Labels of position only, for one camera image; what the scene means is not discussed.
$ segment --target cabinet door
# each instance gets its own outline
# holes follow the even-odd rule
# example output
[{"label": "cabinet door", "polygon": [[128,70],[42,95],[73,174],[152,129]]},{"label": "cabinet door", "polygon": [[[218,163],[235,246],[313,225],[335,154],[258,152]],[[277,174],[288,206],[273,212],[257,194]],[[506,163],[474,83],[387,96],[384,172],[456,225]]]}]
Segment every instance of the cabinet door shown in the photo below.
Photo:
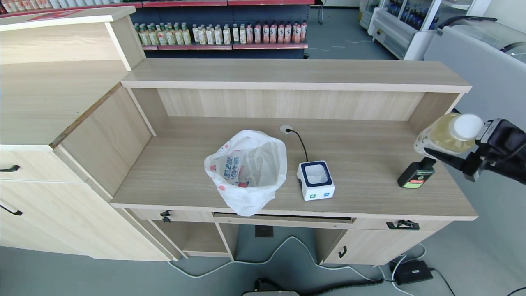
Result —
[{"label": "cabinet door", "polygon": [[31,225],[93,258],[169,260],[85,183],[2,180],[0,194]]},{"label": "cabinet door", "polygon": [[[3,200],[2,205],[11,208]],[[28,222],[24,214],[15,216],[4,210],[0,212],[0,245],[33,251],[83,255],[78,250]]]},{"label": "cabinet door", "polygon": [[324,263],[384,265],[423,241],[433,231],[350,229]]}]

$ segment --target white cable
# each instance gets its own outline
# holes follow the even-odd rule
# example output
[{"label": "white cable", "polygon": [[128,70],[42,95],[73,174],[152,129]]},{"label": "white cable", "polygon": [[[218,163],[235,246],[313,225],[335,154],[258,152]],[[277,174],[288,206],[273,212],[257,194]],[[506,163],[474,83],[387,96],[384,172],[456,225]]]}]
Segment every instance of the white cable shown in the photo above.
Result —
[{"label": "white cable", "polygon": [[299,243],[301,243],[301,245],[303,245],[303,246],[305,247],[305,249],[307,250],[307,252],[308,252],[309,255],[310,255],[310,258],[312,259],[312,262],[313,262],[317,267],[320,267],[320,268],[323,268],[323,269],[326,269],[326,270],[342,270],[342,269],[347,269],[347,268],[348,268],[348,269],[354,271],[357,275],[359,275],[359,276],[361,276],[362,278],[364,278],[365,280],[368,280],[368,281],[370,281],[370,282],[376,282],[375,280],[372,280],[372,279],[366,277],[365,275],[361,274],[361,273],[358,272],[356,269],[354,269],[354,268],[352,268],[351,266],[348,266],[348,265],[346,265],[346,266],[342,266],[342,267],[333,267],[333,268],[331,268],[331,267],[325,267],[325,266],[322,266],[322,265],[318,265],[318,264],[316,264],[316,261],[314,260],[314,257],[312,256],[312,254],[311,254],[310,251],[309,251],[309,248],[308,248],[308,247],[307,247],[307,246],[306,246],[306,245],[305,245],[305,244],[304,244],[299,238],[297,238],[297,237],[295,237],[295,236],[293,236],[293,235],[292,235],[292,236],[289,236],[286,240],[284,240],[283,243],[281,243],[281,244],[279,245],[279,247],[277,247],[277,248],[274,250],[274,252],[272,253],[272,255],[271,255],[267,260],[265,260],[265,261],[263,261],[263,262],[230,261],[230,262],[227,262],[227,263],[225,263],[225,264],[223,264],[223,265],[221,265],[221,266],[219,266],[219,267],[217,267],[217,268],[215,268],[215,269],[210,270],[209,272],[206,272],[206,273],[203,273],[203,274],[200,274],[200,275],[189,274],[188,272],[182,270],[181,268],[179,268],[179,267],[173,265],[173,264],[172,264],[171,262],[169,262],[169,261],[168,261],[168,264],[169,264],[171,267],[173,267],[173,268],[177,269],[178,271],[180,271],[181,273],[183,273],[184,275],[186,275],[187,277],[191,277],[191,278],[193,278],[193,279],[200,279],[200,278],[206,277],[207,275],[209,275],[209,274],[211,274],[211,273],[213,273],[213,272],[216,272],[216,271],[220,270],[220,269],[223,268],[223,267],[226,267],[226,266],[228,266],[228,265],[230,265],[230,264],[234,264],[234,263],[241,263],[241,264],[248,264],[248,265],[262,265],[262,264],[266,264],[266,263],[270,262],[270,260],[272,260],[272,258],[273,258],[274,255],[276,254],[276,252],[278,252],[279,248],[281,248],[281,247],[282,247],[286,242],[288,242],[290,239],[295,239],[295,240],[297,240]]},{"label": "white cable", "polygon": [[422,259],[422,258],[426,255],[426,253],[427,253],[427,249],[426,249],[426,247],[425,247],[423,244],[421,244],[421,243],[418,243],[418,244],[421,245],[422,248],[424,249],[424,251],[422,252],[422,254],[421,254],[420,256],[417,256],[417,257],[413,258],[413,259],[409,259],[409,260],[407,260],[407,261],[404,262],[404,263],[411,262],[411,261],[416,261],[416,260],[420,260],[420,259]]},{"label": "white cable", "polygon": [[[398,268],[398,266],[400,265],[400,263],[402,263],[402,261],[403,261],[406,257],[407,257],[407,254],[404,253],[404,255],[402,256],[402,259],[400,259],[400,261],[398,261],[398,263],[394,266],[393,273],[392,273],[392,275],[391,275],[391,281],[394,281],[394,280],[395,280],[395,278],[394,278],[394,277],[395,277],[395,274],[394,274],[394,273],[396,272],[396,269]],[[401,290],[400,288],[398,288],[398,287],[396,286],[395,282],[392,282],[392,284],[393,284],[393,287],[394,287],[395,289],[397,289],[398,291],[400,291],[400,292],[402,292],[402,293],[404,293],[404,294],[407,294],[407,295],[409,295],[409,296],[414,296],[413,294],[408,293],[408,292],[403,291],[403,290]]]}]

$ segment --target black handle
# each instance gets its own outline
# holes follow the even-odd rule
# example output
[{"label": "black handle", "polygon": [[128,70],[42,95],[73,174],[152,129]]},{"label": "black handle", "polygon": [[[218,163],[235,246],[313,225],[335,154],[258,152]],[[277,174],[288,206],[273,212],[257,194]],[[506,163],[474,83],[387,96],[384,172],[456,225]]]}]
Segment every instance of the black handle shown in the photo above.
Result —
[{"label": "black handle", "polygon": [[393,222],[387,222],[387,227],[391,230],[420,230],[418,223],[411,220],[399,220],[396,225]]},{"label": "black handle", "polygon": [[338,252],[338,256],[343,257],[345,254],[347,254],[347,246],[344,245],[343,246],[343,253],[342,252]]},{"label": "black handle", "polygon": [[12,172],[16,172],[16,171],[18,171],[18,169],[20,169],[20,166],[19,166],[19,165],[13,165],[13,166],[10,167],[9,169],[3,169],[3,170],[0,170],[0,172],[9,172],[9,173],[12,173]]},{"label": "black handle", "polygon": [[22,212],[21,211],[16,211],[16,212],[12,212],[10,209],[4,207],[3,205],[0,204],[0,207],[4,210],[6,210],[7,212],[13,214],[13,215],[16,215],[16,216],[22,216]]}]

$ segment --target wooden panel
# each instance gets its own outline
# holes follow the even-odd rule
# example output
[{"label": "wooden panel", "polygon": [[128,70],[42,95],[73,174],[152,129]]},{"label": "wooden panel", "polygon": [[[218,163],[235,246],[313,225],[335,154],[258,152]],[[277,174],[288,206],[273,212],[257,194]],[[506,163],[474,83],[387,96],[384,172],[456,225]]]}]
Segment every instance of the wooden panel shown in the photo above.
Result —
[{"label": "wooden panel", "polygon": [[250,217],[238,216],[236,214],[215,213],[214,219],[220,223],[247,224],[247,225],[269,225],[287,227],[307,227],[307,228],[332,228],[349,229],[353,219],[328,219],[328,218],[309,218],[294,216],[272,216],[254,215]]},{"label": "wooden panel", "polygon": [[[305,155],[297,136],[279,131],[283,124],[299,132],[310,159],[327,161],[336,186],[332,198],[301,198],[296,171]],[[262,131],[287,147],[285,183],[258,214],[434,221],[477,217],[440,163],[431,182],[419,190],[398,186],[397,178],[422,156],[413,149],[416,135],[409,124],[387,121],[170,117],[145,147],[112,204],[232,213],[203,173],[203,160],[243,129]]]},{"label": "wooden panel", "polygon": [[118,21],[105,23],[109,36],[115,44],[117,53],[124,63],[126,70],[131,71],[146,58],[140,45],[137,33],[133,28],[130,17],[126,16]]},{"label": "wooden panel", "polygon": [[0,146],[0,169],[7,169],[12,165],[19,165],[20,169],[16,172],[0,172],[0,179],[62,182],[86,180],[78,177],[47,145],[36,150],[24,149],[23,146]]},{"label": "wooden panel", "polygon": [[442,115],[451,112],[464,94],[427,93],[409,118],[414,131],[420,133]]},{"label": "wooden panel", "polygon": [[[432,235],[433,231],[347,230],[325,263],[384,265]],[[347,253],[342,258],[343,246]]]},{"label": "wooden panel", "polygon": [[419,92],[159,89],[168,116],[406,121]]},{"label": "wooden panel", "polygon": [[[4,200],[1,203],[3,206],[8,206]],[[28,222],[24,214],[15,216],[7,212],[0,213],[0,245],[33,251],[83,255],[68,244],[44,232],[38,225]]]},{"label": "wooden panel", "polygon": [[120,87],[60,146],[114,195],[150,138],[137,107]]},{"label": "wooden panel", "polygon": [[[359,218],[351,225],[352,229],[376,229],[376,230],[389,230],[387,227],[387,222],[393,222],[396,225],[396,222],[402,220],[400,219],[368,219],[368,218]],[[423,231],[438,231],[446,227],[452,221],[426,221],[426,220],[411,220],[414,223],[418,223],[420,230]]]},{"label": "wooden panel", "polygon": [[0,143],[49,145],[126,75],[120,61],[2,65]]},{"label": "wooden panel", "polygon": [[346,231],[341,229],[315,229],[316,254],[319,264],[323,264],[330,252],[334,250]]},{"label": "wooden panel", "polygon": [[230,259],[234,260],[236,257],[237,234],[239,231],[239,225],[216,223],[216,227],[219,231],[221,239],[223,240],[223,243],[225,244]]},{"label": "wooden panel", "polygon": [[157,135],[168,119],[166,108],[155,88],[127,88],[152,135]]},{"label": "wooden panel", "polygon": [[104,24],[76,24],[1,32],[2,64],[120,61]]},{"label": "wooden panel", "polygon": [[96,259],[168,258],[85,183],[6,181],[2,200],[49,235]]},{"label": "wooden panel", "polygon": [[[143,220],[162,220],[160,215],[164,210],[146,210],[133,209],[132,210],[139,219]],[[199,211],[174,211],[170,210],[170,220],[172,221],[186,221],[186,222],[212,222],[214,223],[214,216],[212,212]]]},{"label": "wooden panel", "polygon": [[147,58],[123,79],[123,85],[211,90],[442,93],[466,93],[471,89],[469,83],[440,62],[226,58]]}]

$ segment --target drawer handle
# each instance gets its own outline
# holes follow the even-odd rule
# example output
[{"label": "drawer handle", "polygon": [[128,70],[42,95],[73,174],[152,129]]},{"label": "drawer handle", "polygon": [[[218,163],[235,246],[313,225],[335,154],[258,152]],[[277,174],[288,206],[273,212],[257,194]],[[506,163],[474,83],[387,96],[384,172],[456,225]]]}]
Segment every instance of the drawer handle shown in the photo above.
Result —
[{"label": "drawer handle", "polygon": [[347,246],[344,245],[343,246],[343,253],[342,252],[338,252],[338,256],[343,257],[345,254],[347,254]]},{"label": "drawer handle", "polygon": [[10,167],[9,169],[3,169],[3,170],[0,170],[0,172],[9,172],[9,173],[12,173],[12,172],[16,172],[16,171],[18,171],[18,169],[20,169],[20,166],[19,166],[19,165],[13,165],[13,166]]},{"label": "drawer handle", "polygon": [[4,206],[1,205],[1,204],[0,204],[0,207],[1,207],[2,209],[6,210],[7,212],[9,212],[9,213],[15,215],[15,216],[22,216],[22,214],[23,214],[21,211],[12,212],[10,209],[4,207]]},{"label": "drawer handle", "polygon": [[163,217],[163,222],[171,223],[170,218],[168,218],[168,216],[170,216],[170,211],[164,211],[160,215]]},{"label": "drawer handle", "polygon": [[387,227],[391,230],[420,230],[418,223],[411,220],[399,220],[396,225],[393,222],[387,222]]}]

